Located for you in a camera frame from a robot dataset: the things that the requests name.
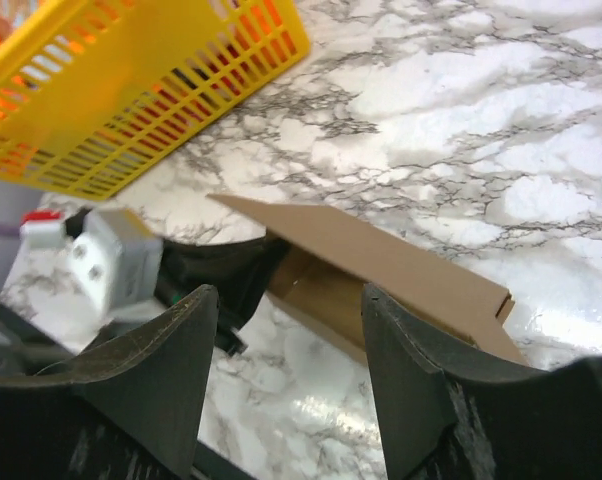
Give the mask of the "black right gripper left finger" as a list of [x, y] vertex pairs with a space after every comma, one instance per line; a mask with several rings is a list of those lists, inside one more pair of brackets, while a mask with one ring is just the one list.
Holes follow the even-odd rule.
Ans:
[[36, 375], [0, 373], [0, 479], [189, 478], [218, 303], [204, 285]]

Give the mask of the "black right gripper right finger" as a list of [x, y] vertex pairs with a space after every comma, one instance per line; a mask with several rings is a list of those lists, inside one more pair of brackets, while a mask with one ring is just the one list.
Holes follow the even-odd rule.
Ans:
[[389, 478], [602, 479], [602, 356], [513, 363], [373, 285], [362, 323]]

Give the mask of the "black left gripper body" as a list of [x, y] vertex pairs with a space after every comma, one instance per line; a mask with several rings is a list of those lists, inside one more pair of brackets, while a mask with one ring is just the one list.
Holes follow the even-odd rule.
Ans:
[[215, 346], [228, 355], [240, 354], [246, 344], [238, 332], [254, 315], [269, 283], [291, 245], [263, 236], [216, 245], [163, 241], [155, 297], [170, 307], [202, 285], [219, 296]]

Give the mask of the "brown cardboard box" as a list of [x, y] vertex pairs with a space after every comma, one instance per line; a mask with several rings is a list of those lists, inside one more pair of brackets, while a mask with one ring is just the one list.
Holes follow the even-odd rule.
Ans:
[[503, 328], [514, 306], [507, 288], [331, 206], [211, 198], [290, 244], [269, 299], [357, 361], [366, 360], [361, 295], [372, 283], [465, 343], [526, 362]]

